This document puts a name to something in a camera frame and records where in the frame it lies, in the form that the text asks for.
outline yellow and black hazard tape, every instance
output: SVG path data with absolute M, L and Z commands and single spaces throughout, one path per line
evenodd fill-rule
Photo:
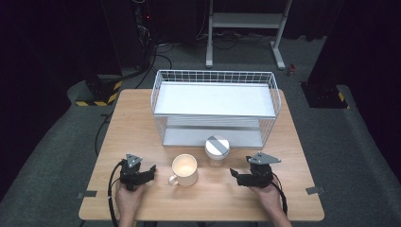
M 345 97 L 344 97 L 344 95 L 342 94 L 342 92 L 339 92 L 339 98 L 340 98 L 340 101 L 343 103 L 343 104 L 345 104 L 347 107 L 346 107 L 346 109 L 350 109 L 350 106 L 347 104 L 347 102 L 345 101 Z
M 121 87 L 121 81 L 117 82 L 113 87 L 113 92 L 109 96 L 109 98 L 103 100 L 76 100 L 78 106 L 109 106 L 112 105 L 115 101 L 118 90 Z

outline wooden table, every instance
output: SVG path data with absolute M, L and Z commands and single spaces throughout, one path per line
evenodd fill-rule
M 150 108 L 150 94 L 150 89 L 121 92 L 87 189 L 96 191 L 96 196 L 84 198 L 80 218 L 111 219 L 108 181 L 115 165 L 129 152 L 143 158 L 141 171 L 157 165 L 154 181 L 147 183 L 136 215 L 138 220 L 268 220 L 255 194 L 245 186 L 238 186 L 229 170 L 231 167 L 239 173 L 249 173 L 245 156 L 254 156 L 258 149 L 232 148 L 223 167 L 212 168 L 204 148 L 163 147 Z M 324 212 L 319 196 L 305 191 L 315 184 L 286 99 L 282 92 L 280 95 L 282 109 L 262 151 L 282 160 L 271 168 L 287 196 L 288 218 L 322 220 Z M 172 161 L 182 153 L 192 154 L 198 161 L 198 181 L 189 187 L 167 183 L 173 174 Z

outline metal bracket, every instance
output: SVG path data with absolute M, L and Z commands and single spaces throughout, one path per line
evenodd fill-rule
M 318 193 L 318 195 L 326 193 L 326 190 L 322 186 L 314 186 L 314 187 L 309 187 L 306 189 L 307 195 L 312 195 L 315 193 Z
M 82 200 L 84 197 L 96 197 L 97 191 L 79 192 L 77 199 Z
M 137 157 L 137 156 L 135 156 L 133 154 L 130 154 L 130 153 L 127 153 L 126 157 L 127 157 L 127 162 L 128 162 L 128 167 L 129 168 L 132 168 L 132 167 L 138 165 L 142 161 L 141 157 Z
M 248 159 L 249 163 L 256 165 L 265 165 L 265 164 L 273 164 L 273 163 L 281 163 L 281 159 L 274 158 L 268 154 L 257 152 L 252 158 Z

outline mug handle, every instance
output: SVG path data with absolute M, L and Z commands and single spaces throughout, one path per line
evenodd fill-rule
M 177 175 L 172 175 L 170 178 L 168 178 L 168 184 L 176 185 L 177 183 Z

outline canister lid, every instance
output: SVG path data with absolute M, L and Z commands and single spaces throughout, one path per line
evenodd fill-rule
M 230 144 L 221 135 L 212 135 L 206 140 L 205 149 L 209 155 L 225 157 L 230 151 Z

